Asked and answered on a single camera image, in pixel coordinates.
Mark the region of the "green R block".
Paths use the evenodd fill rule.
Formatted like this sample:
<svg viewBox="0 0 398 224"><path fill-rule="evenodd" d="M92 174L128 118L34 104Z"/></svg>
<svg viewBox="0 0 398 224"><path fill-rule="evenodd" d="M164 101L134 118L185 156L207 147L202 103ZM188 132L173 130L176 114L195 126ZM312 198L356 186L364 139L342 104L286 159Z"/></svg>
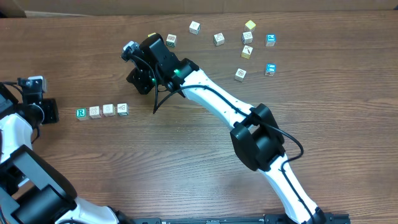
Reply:
<svg viewBox="0 0 398 224"><path fill-rule="evenodd" d="M87 114L86 108L79 108L76 109L76 118L80 121L88 120L89 116Z"/></svg>

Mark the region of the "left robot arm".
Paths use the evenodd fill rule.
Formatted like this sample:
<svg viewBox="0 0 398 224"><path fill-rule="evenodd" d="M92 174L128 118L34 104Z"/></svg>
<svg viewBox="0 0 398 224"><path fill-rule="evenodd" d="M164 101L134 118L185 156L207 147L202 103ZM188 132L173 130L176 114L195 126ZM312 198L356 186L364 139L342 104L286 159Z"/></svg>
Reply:
<svg viewBox="0 0 398 224"><path fill-rule="evenodd" d="M1 223L130 223L120 211L78 197L33 151L32 133L59 121L46 91L42 77L1 83Z"/></svg>

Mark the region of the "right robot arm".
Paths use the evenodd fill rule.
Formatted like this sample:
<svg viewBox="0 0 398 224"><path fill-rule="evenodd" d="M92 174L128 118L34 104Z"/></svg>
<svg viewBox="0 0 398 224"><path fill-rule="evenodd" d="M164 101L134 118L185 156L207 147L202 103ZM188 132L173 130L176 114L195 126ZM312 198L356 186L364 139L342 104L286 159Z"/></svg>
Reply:
<svg viewBox="0 0 398 224"><path fill-rule="evenodd" d="M191 60L179 60L153 34L141 44L130 41L121 58L134 63L126 80L146 95L164 86L170 95L179 94L202 105L228 127L235 154L250 170L259 171L280 198L287 218L294 223L325 223L322 209L305 193L293 173L283 147L284 139L296 139L279 129L271 110L238 100L215 84Z"/></svg>

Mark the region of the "plain white block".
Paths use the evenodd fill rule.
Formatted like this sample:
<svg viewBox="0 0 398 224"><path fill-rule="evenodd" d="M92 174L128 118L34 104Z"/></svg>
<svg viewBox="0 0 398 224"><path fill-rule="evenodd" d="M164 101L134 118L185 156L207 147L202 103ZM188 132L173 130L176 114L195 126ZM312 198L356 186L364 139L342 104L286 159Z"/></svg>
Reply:
<svg viewBox="0 0 398 224"><path fill-rule="evenodd" d="M103 114L105 116L115 116L116 108L113 104L103 105Z"/></svg>

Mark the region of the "white block green triangle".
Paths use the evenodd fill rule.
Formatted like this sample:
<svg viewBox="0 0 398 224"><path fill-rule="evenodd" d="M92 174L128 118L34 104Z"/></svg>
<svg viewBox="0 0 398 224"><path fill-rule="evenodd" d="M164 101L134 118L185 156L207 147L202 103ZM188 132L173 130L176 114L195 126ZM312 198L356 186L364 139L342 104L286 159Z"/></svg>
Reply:
<svg viewBox="0 0 398 224"><path fill-rule="evenodd" d="M128 116L129 115L129 105L127 103L117 104L117 112L120 116Z"/></svg>

